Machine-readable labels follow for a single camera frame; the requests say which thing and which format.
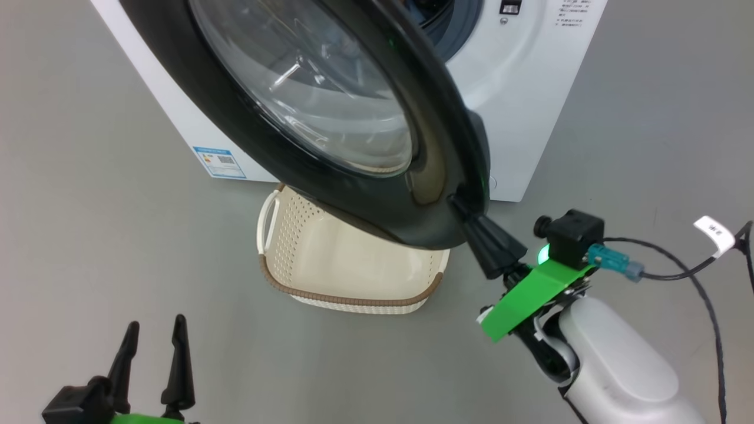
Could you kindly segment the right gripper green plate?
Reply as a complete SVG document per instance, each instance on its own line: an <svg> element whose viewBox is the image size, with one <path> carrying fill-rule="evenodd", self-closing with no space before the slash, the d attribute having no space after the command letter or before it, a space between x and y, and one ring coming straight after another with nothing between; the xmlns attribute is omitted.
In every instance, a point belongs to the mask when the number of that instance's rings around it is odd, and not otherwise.
<svg viewBox="0 0 754 424"><path fill-rule="evenodd" d="M461 233L488 279L497 279L521 264L527 247L491 220L486 212L475 210L458 195L450 196L449 204ZM574 269L552 259L537 265L495 306L478 317L482 332L497 343L592 268L587 264L582 269Z"/></svg>

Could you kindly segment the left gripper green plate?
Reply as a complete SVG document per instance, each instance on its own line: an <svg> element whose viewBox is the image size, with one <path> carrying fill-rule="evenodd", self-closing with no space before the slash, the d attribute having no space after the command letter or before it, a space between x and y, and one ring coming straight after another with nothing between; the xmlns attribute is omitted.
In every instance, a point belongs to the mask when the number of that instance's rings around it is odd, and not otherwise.
<svg viewBox="0 0 754 424"><path fill-rule="evenodd" d="M128 393L130 388L130 371L132 360L137 354L140 324L130 322L115 359L111 364L108 378L111 382L110 400L116 413L110 420L112 424L166 424L199 423L186 421L183 415L196 405L196 390L192 375L192 364L186 317L178 314L173 325L171 342L173 358L166 389L161 394L161 404L166 407L161 415L130 413Z"/></svg>

